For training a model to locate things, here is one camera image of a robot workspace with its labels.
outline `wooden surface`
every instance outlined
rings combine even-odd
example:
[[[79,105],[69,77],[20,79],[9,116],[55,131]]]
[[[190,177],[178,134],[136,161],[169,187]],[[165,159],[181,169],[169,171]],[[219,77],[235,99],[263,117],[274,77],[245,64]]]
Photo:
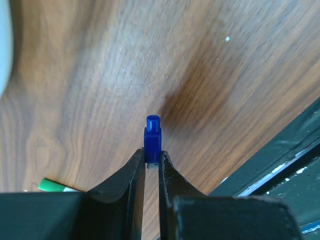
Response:
[[[320,95],[316,0],[12,0],[0,191],[89,190],[162,118],[163,149],[212,191]],[[148,170],[143,239],[159,236]]]

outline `green marker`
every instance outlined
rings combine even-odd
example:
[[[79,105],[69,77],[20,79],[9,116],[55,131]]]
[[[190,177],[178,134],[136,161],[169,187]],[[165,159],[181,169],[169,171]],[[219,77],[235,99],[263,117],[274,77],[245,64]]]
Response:
[[[79,192],[71,187],[67,187],[55,181],[44,178],[38,185],[38,189],[45,192]]]

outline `blue block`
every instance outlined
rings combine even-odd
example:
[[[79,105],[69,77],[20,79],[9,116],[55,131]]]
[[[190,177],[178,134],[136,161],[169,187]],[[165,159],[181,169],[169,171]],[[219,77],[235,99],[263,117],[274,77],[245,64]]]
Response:
[[[150,115],[146,118],[144,128],[144,159],[147,164],[158,164],[161,156],[160,117]]]

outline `green cap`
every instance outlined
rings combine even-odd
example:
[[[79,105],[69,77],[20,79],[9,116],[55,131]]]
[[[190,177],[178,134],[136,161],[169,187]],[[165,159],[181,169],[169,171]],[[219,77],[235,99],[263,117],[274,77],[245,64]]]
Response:
[[[44,178],[38,186],[38,189],[45,192],[63,192],[66,186]]]

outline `white plate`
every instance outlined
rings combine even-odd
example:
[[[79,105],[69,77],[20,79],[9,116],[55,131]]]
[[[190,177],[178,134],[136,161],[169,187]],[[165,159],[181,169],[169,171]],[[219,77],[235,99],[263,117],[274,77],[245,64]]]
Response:
[[[13,30],[8,0],[0,0],[0,97],[4,93],[13,62]]]

